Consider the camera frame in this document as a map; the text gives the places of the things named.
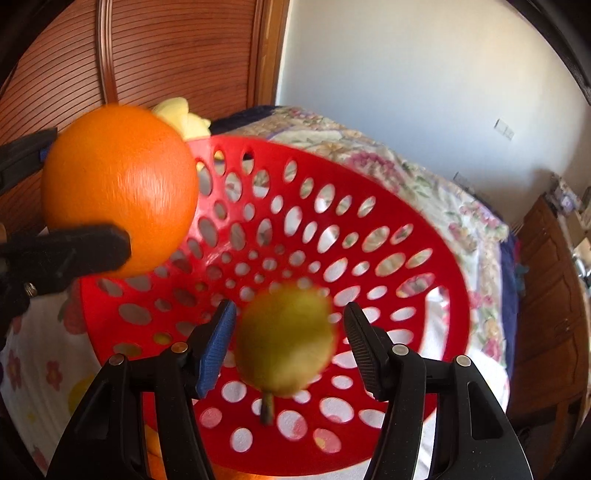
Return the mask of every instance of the electrical outlet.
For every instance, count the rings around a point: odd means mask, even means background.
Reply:
[[[513,139],[515,132],[500,118],[495,123],[495,130],[498,131],[503,137],[507,137],[509,140]]]

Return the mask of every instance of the red plastic basket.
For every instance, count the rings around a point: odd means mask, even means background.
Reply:
[[[470,316],[462,273],[434,229],[369,178],[323,158],[245,137],[190,143],[200,169],[186,240],[150,275],[85,278],[90,340],[104,363],[114,352],[152,356],[186,339],[227,297],[239,308],[286,281],[333,298],[340,335],[332,364],[305,391],[277,399],[277,425],[255,414],[260,393],[239,381],[232,344],[221,376],[195,418],[212,462],[263,475],[311,475],[370,458],[386,405],[365,391],[340,314],[355,300],[374,325],[419,349],[426,295],[447,290],[443,359],[465,352]],[[224,160],[215,160],[214,152]],[[145,403],[155,425],[154,406]],[[428,398],[426,416],[435,407]]]

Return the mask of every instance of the yellow plush toy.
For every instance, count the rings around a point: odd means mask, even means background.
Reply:
[[[211,121],[189,112],[189,103],[183,97],[169,98],[160,102],[152,113],[173,127],[183,140],[211,137]]]

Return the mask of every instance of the wooden panel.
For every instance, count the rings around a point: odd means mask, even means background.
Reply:
[[[529,292],[519,313],[516,365],[552,348],[582,323],[583,297],[572,265],[557,264],[539,293]]]
[[[47,128],[63,129],[101,105],[95,67],[95,0],[77,0],[21,57],[0,100],[0,144]],[[40,174],[0,197],[9,234],[43,227]]]
[[[275,103],[289,4],[289,0],[266,0],[264,2],[256,72],[255,103],[257,105]]]
[[[516,365],[511,384],[508,415],[517,419],[580,396],[587,383],[587,360],[580,338],[586,329],[580,325],[562,343]]]
[[[205,118],[247,106],[256,0],[113,0],[119,101],[184,96]]]

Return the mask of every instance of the wooden cabinet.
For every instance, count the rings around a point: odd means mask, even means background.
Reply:
[[[507,415],[514,426],[541,412],[555,412],[545,462],[536,479],[544,478],[564,448],[567,412],[585,408],[589,379],[588,299],[576,274],[560,223],[543,197],[524,219],[518,234],[525,275],[525,297],[519,306],[515,370]]]

